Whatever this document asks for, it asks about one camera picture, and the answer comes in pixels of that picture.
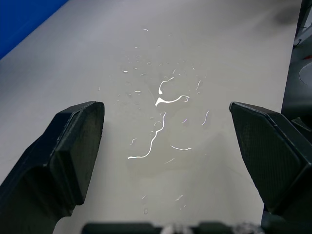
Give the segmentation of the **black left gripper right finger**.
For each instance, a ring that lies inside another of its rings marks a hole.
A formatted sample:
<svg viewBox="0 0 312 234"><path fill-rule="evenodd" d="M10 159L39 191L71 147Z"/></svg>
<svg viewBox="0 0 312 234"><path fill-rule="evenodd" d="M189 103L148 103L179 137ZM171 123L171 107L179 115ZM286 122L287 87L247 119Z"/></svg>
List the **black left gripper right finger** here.
<svg viewBox="0 0 312 234"><path fill-rule="evenodd" d="M312 214L312 145L282 114L232 102L242 159L269 212Z"/></svg>

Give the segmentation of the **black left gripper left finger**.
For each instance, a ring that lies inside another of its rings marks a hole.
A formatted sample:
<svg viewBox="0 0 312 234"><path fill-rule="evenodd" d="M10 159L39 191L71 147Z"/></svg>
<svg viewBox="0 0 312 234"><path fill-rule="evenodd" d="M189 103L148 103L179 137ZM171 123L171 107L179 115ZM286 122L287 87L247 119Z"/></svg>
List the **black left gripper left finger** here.
<svg viewBox="0 0 312 234"><path fill-rule="evenodd" d="M0 186L3 234L51 234L85 202L105 106L89 101L58 112Z"/></svg>

